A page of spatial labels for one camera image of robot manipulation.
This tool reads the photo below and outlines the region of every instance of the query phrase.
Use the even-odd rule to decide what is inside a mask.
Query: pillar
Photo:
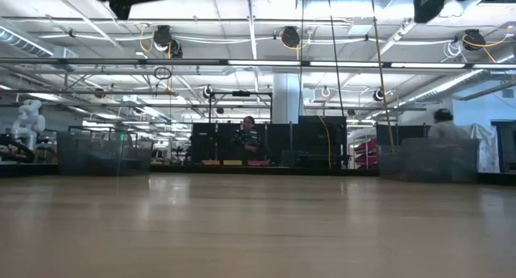
[[[273,123],[297,124],[303,102],[296,73],[276,73],[273,82]]]

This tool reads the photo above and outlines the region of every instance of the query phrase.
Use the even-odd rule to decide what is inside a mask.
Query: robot
[[[26,100],[18,108],[18,119],[13,124],[12,138],[25,138],[25,146],[35,149],[38,133],[45,130],[45,117],[40,115],[41,101]]]

